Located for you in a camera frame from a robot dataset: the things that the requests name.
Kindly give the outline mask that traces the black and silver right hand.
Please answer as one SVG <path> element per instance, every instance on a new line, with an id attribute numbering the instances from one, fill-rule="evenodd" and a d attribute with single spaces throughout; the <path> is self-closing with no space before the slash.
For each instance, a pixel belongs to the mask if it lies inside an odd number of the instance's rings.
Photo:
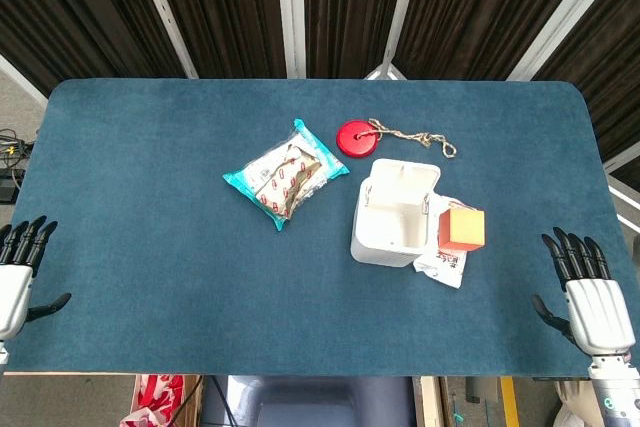
<path id="1" fill-rule="evenodd" d="M 624 295 L 601 247 L 590 237 L 580 238 L 559 227 L 553 232 L 541 239 L 564 294 L 568 317 L 553 314 L 535 294 L 532 304 L 538 317 L 588 356 L 628 356 L 636 337 Z"/>

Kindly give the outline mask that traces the black and silver left hand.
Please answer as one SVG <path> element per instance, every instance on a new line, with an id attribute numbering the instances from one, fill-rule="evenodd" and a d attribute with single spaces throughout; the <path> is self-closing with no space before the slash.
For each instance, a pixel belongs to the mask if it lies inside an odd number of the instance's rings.
<path id="1" fill-rule="evenodd" d="M 57 313 L 72 298 L 71 293 L 64 293 L 49 304 L 29 306 L 33 283 L 57 225 L 41 216 L 1 227 L 1 344 L 16 337 L 25 324 Z"/>

